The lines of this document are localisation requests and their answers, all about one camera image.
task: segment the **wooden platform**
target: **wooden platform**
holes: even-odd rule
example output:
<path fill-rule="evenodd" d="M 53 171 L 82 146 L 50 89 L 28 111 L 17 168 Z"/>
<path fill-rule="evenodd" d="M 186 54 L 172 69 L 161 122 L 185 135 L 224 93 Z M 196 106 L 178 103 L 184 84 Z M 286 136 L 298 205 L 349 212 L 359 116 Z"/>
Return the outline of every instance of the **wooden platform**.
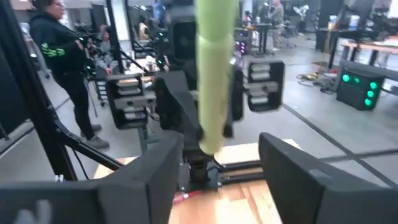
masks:
<path fill-rule="evenodd" d="M 292 139 L 285 142 L 301 149 Z M 128 164 L 135 157 L 118 159 Z M 216 155 L 222 164 L 259 159 L 257 143 L 226 146 Z M 112 173 L 99 166 L 94 178 Z M 227 185 L 214 192 L 193 196 L 175 205 L 170 224 L 282 224 L 266 181 Z"/>

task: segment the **green logo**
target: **green logo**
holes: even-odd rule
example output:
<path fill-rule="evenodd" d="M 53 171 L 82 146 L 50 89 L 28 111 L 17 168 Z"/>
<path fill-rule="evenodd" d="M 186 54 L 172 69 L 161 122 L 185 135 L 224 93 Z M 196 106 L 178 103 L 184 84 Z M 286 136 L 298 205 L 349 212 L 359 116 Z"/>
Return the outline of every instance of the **green logo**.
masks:
<path fill-rule="evenodd" d="M 44 43 L 42 44 L 42 51 L 43 54 L 47 55 L 48 57 L 56 57 L 56 56 L 64 56 L 65 55 L 65 50 L 63 49 L 49 49 L 49 45 Z"/>
<path fill-rule="evenodd" d="M 58 53 L 58 56 L 64 56 L 65 55 L 65 50 L 57 49 L 57 53 Z"/>

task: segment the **black pants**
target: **black pants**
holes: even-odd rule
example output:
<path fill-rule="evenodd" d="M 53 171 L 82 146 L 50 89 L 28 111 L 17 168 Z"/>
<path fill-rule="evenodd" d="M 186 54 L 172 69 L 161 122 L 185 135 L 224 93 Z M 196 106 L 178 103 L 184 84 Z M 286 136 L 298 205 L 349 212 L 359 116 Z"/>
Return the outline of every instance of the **black pants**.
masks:
<path fill-rule="evenodd" d="M 54 75 L 54 80 L 68 93 L 75 105 L 75 119 L 87 139 L 94 136 L 90 117 L 88 116 L 88 91 L 80 73 Z"/>

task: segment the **yellow foam cylinder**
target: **yellow foam cylinder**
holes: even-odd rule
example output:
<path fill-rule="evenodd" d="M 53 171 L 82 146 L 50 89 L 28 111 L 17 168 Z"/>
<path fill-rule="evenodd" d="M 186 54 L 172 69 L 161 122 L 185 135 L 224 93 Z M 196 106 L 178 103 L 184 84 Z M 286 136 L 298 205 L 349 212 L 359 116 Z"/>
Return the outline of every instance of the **yellow foam cylinder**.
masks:
<path fill-rule="evenodd" d="M 214 155 L 223 147 L 228 112 L 229 61 L 233 52 L 237 0 L 197 0 L 197 68 L 200 148 Z"/>

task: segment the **eyeglasses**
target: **eyeglasses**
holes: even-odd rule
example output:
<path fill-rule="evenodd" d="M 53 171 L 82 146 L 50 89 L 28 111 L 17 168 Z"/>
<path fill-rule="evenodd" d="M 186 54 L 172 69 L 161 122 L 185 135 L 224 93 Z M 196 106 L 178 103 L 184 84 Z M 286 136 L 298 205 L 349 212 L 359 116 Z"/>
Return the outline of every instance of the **eyeglasses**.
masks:
<path fill-rule="evenodd" d="M 56 3 L 54 3 L 56 6 L 58 6 L 58 7 L 61 7 L 62 9 L 64 9 L 65 8 L 65 5 L 64 4 L 62 4 L 62 3 L 60 3 L 60 2 L 56 2 Z"/>

